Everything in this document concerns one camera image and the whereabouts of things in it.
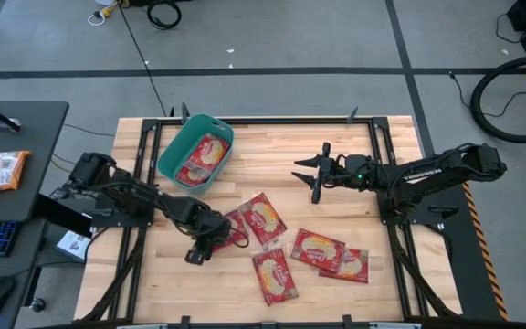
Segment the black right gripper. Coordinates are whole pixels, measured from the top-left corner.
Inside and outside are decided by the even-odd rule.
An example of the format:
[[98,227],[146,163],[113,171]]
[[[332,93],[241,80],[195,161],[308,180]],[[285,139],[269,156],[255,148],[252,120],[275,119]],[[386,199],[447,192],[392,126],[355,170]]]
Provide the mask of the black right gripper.
[[321,153],[315,155],[310,159],[295,161],[295,165],[316,167],[318,169],[317,177],[314,179],[312,175],[304,175],[301,173],[292,172],[291,174],[305,183],[312,190],[311,203],[318,204],[321,198],[321,188],[325,183],[333,184],[335,179],[343,173],[339,168],[339,164],[333,158],[330,158],[331,144],[324,142]]

